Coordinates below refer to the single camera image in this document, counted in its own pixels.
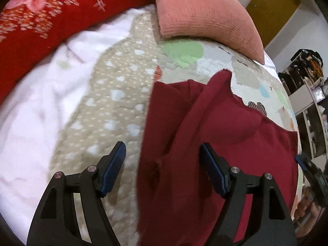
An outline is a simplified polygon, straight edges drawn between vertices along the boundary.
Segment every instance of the red fabric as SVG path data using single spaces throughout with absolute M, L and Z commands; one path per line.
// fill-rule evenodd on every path
M 207 85 L 155 83 L 137 177 L 139 245 L 206 242 L 224 200 L 199 168 L 199 147 L 205 142 L 230 166 L 257 176 L 271 173 L 292 208 L 297 133 L 244 105 L 232 94 L 230 81 L 231 72 L 223 70 Z M 236 241 L 245 234 L 251 202 L 248 195 Z
M 0 103 L 37 62 L 70 35 L 126 9 L 152 2 L 11 0 L 0 15 Z

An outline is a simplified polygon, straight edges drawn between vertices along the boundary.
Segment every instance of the yellow door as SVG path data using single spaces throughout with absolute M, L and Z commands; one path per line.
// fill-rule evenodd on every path
M 251 0 L 246 10 L 266 47 L 300 5 L 299 0 Z

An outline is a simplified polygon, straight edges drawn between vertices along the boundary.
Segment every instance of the cluttered shelf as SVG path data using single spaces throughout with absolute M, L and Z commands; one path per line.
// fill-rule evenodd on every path
M 279 73 L 296 115 L 302 150 L 312 159 L 328 160 L 328 79 L 325 80 L 323 61 L 317 52 L 301 49 L 291 64 Z

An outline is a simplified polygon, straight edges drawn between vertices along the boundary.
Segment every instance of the blue patch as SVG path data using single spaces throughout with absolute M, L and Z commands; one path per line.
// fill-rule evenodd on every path
M 262 95 L 264 98 L 269 98 L 269 97 L 270 97 L 270 95 L 269 95 L 267 89 L 266 89 L 262 84 L 260 84 L 260 89 L 259 89 L 259 90 L 260 90 L 261 95 Z

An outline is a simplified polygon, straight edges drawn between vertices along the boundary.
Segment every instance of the white bedsheet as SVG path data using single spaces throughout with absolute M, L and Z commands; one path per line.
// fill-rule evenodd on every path
M 88 92 L 100 55 L 129 35 L 133 18 L 154 6 L 130 9 L 62 43 L 32 70 L 0 110 L 0 212 L 26 244 L 28 230 L 48 184 L 58 135 Z M 278 78 L 266 55 L 263 66 Z

